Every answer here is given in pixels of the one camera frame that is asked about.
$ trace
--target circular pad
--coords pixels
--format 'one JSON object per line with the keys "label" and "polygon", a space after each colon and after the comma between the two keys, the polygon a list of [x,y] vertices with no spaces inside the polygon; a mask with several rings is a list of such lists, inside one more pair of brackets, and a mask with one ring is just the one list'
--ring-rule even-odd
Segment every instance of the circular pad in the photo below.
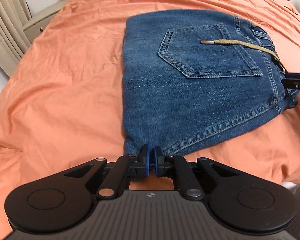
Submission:
{"label": "circular pad", "polygon": [[237,199],[241,205],[252,209],[265,209],[274,202],[273,195],[260,188],[246,188],[238,193]]}
{"label": "circular pad", "polygon": [[286,228],[296,206],[289,190],[253,176],[228,177],[209,198],[209,207],[221,222],[238,231],[259,234]]}
{"label": "circular pad", "polygon": [[40,189],[30,194],[28,203],[35,209],[49,210],[56,208],[65,201],[65,195],[56,189]]}

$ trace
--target metal screw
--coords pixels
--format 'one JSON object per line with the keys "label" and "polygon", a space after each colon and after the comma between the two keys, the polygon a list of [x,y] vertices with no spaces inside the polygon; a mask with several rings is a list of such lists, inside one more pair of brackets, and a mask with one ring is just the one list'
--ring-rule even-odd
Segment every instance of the metal screw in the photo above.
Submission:
{"label": "metal screw", "polygon": [[102,197],[111,197],[114,194],[114,190],[110,188],[103,188],[99,190],[99,195]]}
{"label": "metal screw", "polygon": [[202,195],[201,190],[198,190],[196,188],[188,189],[187,195],[190,197],[200,197]]}

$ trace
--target nightstand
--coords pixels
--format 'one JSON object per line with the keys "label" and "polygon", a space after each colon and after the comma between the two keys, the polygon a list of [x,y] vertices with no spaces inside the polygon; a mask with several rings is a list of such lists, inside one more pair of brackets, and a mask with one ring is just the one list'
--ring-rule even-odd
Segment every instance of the nightstand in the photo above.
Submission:
{"label": "nightstand", "polygon": [[47,27],[53,17],[60,11],[67,0],[57,2],[35,14],[25,25],[23,31],[32,43]]}

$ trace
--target denim fabric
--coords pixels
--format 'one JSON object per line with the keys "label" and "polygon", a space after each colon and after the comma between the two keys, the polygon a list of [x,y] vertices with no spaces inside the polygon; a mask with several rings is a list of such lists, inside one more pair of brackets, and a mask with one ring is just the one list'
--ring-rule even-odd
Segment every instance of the denim fabric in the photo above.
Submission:
{"label": "denim fabric", "polygon": [[236,16],[171,10],[127,20],[123,47],[125,153],[143,144],[186,155],[229,140],[295,107],[272,56],[241,45],[200,44],[234,39],[275,52],[269,35]]}

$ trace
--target back pocket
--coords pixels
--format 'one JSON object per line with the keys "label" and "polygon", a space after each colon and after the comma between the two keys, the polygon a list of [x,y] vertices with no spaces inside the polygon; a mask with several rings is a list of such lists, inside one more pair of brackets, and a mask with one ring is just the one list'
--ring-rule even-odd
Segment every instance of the back pocket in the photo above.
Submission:
{"label": "back pocket", "polygon": [[187,78],[262,76],[243,46],[200,43],[220,39],[231,39],[222,23],[169,29],[158,55]]}

